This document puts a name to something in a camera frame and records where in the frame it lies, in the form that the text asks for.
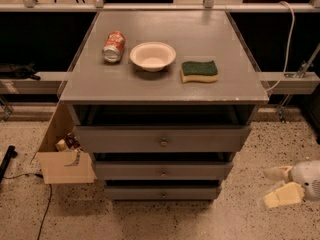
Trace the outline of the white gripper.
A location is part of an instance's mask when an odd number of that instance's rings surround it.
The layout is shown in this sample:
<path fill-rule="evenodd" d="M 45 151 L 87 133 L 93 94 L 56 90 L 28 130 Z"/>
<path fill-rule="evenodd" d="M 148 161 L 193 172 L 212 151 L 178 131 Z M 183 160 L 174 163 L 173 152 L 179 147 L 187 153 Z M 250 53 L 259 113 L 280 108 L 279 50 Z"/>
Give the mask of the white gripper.
<path fill-rule="evenodd" d="M 290 171 L 294 182 L 290 182 Z M 297 204 L 303 200 L 304 196 L 309 201 L 320 200 L 319 160 L 300 162 L 293 168 L 292 166 L 272 167 L 265 169 L 263 174 L 272 181 L 281 182 L 276 183 L 258 199 L 258 206 L 262 209 Z"/>

